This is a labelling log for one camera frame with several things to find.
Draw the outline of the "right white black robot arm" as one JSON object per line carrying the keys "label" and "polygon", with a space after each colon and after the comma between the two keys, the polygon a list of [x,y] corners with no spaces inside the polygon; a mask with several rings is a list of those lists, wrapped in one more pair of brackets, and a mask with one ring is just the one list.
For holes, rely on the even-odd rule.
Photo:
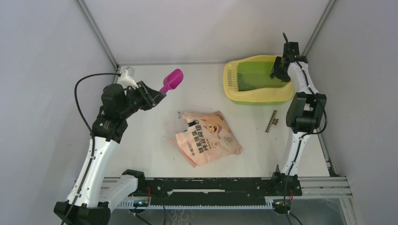
{"label": "right white black robot arm", "polygon": [[284,43],[283,54],[276,57],[270,78],[291,82],[295,90],[285,119],[290,129],[286,150],[271,182],[272,191],[284,195],[298,185],[299,161],[308,139],[318,134],[322,121],[327,121],[327,97],[315,88],[308,72],[307,58],[300,54],[297,42]]}

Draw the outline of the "pink cat litter bag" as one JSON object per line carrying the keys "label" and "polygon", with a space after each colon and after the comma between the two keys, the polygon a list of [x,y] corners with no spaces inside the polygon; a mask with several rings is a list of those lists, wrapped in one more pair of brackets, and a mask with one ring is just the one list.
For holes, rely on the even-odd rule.
{"label": "pink cat litter bag", "polygon": [[186,123],[187,129],[169,141],[192,167],[242,153],[243,147],[220,111],[202,114],[179,112],[178,117]]}

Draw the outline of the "green cat litter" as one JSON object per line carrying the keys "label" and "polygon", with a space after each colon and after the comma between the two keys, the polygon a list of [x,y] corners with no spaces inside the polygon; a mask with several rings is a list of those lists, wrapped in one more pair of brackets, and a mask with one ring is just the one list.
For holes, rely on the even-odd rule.
{"label": "green cat litter", "polygon": [[270,78],[267,70],[238,70],[237,85],[239,91],[249,91],[262,88],[280,88],[284,83]]}

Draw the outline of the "magenta plastic scoop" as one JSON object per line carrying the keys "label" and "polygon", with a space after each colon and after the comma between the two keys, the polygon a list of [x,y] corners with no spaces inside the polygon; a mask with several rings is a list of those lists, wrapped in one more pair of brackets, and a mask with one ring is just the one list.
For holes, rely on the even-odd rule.
{"label": "magenta plastic scoop", "polygon": [[160,92],[167,93],[170,90],[175,90],[179,84],[183,81],[184,74],[181,69],[177,68],[172,71],[168,76],[166,76],[163,80],[163,87],[160,89]]}

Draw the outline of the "yellow green litter box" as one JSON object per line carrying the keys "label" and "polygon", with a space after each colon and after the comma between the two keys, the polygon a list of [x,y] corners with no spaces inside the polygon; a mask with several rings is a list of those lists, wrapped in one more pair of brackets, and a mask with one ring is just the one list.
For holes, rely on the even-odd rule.
{"label": "yellow green litter box", "polygon": [[295,94],[292,82],[270,78],[275,55],[257,55],[228,62],[223,70],[225,95],[240,105],[278,105]]}

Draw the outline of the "black sealing clip strip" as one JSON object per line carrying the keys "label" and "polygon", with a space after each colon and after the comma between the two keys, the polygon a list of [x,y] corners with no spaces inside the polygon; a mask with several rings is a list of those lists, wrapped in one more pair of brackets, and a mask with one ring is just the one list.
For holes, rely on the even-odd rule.
{"label": "black sealing clip strip", "polygon": [[272,113],[272,116],[268,122],[268,125],[266,127],[266,130],[265,130],[266,133],[270,132],[272,126],[276,126],[278,124],[279,119],[276,116],[277,116],[277,110],[274,110]]}

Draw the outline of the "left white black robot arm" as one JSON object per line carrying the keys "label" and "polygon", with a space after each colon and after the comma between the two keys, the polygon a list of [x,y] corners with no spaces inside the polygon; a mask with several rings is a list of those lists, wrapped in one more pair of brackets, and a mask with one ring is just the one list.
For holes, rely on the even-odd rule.
{"label": "left white black robot arm", "polygon": [[135,87],[111,84],[104,88],[81,172],[67,199],[54,207],[62,224],[106,225],[111,212],[125,197],[146,191],[145,174],[130,169],[105,192],[100,189],[110,159],[128,127],[127,119],[139,110],[154,108],[165,97],[165,92],[153,90],[143,81]]}

